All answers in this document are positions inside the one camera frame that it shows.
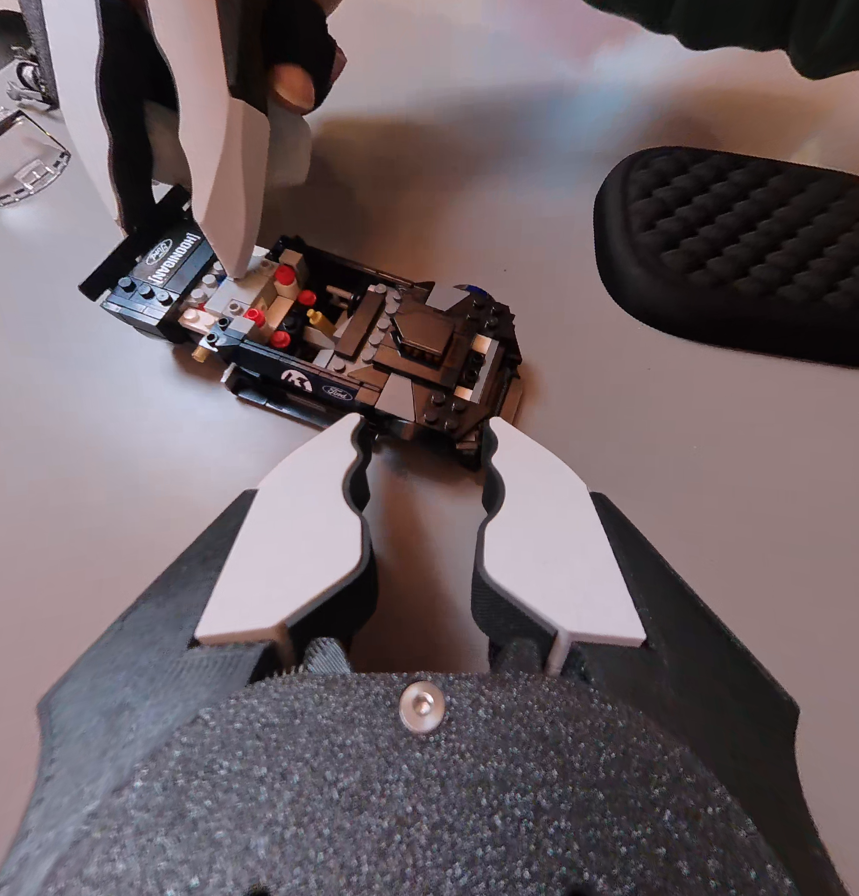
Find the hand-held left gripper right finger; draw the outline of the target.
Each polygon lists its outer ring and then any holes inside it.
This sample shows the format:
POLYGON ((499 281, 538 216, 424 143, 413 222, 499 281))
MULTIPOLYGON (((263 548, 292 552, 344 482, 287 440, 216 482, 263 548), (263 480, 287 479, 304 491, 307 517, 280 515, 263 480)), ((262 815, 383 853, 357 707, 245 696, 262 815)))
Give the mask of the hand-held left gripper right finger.
POLYGON ((576 644, 640 648, 646 630, 581 477, 501 417, 487 422, 483 452, 475 570, 553 635, 545 672, 560 673, 576 644))

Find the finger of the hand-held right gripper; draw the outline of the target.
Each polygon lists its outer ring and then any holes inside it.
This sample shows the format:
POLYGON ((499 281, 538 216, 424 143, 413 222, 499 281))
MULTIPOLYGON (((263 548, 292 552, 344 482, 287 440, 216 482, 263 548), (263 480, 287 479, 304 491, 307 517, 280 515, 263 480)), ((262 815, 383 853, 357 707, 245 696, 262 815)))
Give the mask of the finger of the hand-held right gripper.
POLYGON ((43 1, 60 109, 81 161, 124 233, 155 207, 147 121, 162 61, 147 2, 43 1))
POLYGON ((149 1, 155 41, 177 92, 192 212, 225 273, 246 275, 262 215, 267 113, 233 95, 218 2, 149 1))

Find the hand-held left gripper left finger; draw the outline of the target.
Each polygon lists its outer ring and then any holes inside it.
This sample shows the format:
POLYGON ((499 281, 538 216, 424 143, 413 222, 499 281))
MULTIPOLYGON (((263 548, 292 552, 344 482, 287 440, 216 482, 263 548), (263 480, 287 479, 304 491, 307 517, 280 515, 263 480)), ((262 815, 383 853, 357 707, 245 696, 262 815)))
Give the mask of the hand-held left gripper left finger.
POLYGON ((312 639, 350 646, 377 608, 366 420, 350 413, 259 483, 197 624, 209 646, 273 642, 284 661, 312 639))

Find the lego car model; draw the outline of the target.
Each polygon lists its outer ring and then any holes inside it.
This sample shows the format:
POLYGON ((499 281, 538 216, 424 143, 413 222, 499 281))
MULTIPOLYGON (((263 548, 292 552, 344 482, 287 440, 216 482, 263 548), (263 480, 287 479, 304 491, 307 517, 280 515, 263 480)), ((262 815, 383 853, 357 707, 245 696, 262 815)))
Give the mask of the lego car model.
POLYGON ((317 427, 348 413, 381 436, 477 469, 486 423, 522 398, 514 315, 448 289, 281 238, 234 280, 192 218, 127 238, 79 290, 145 335, 219 364, 238 399, 317 427))

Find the small black lego assembly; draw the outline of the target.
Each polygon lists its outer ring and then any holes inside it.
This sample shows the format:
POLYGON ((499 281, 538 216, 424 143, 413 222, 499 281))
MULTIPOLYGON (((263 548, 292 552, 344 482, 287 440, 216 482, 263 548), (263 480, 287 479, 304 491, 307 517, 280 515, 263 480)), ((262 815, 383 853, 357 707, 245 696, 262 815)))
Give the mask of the small black lego assembly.
POLYGON ((7 96, 16 104, 42 106, 47 111, 59 109, 56 90, 47 79, 44 66, 34 48, 11 45, 14 76, 7 82, 7 96))

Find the clear lego windshield piece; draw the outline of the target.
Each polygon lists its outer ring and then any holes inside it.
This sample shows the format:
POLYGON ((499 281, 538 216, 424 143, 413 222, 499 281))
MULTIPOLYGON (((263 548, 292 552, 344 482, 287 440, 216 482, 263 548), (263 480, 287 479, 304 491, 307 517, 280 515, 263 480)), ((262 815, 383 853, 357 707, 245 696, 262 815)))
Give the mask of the clear lego windshield piece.
POLYGON ((37 195, 65 171, 71 153, 20 109, 0 107, 0 207, 37 195))

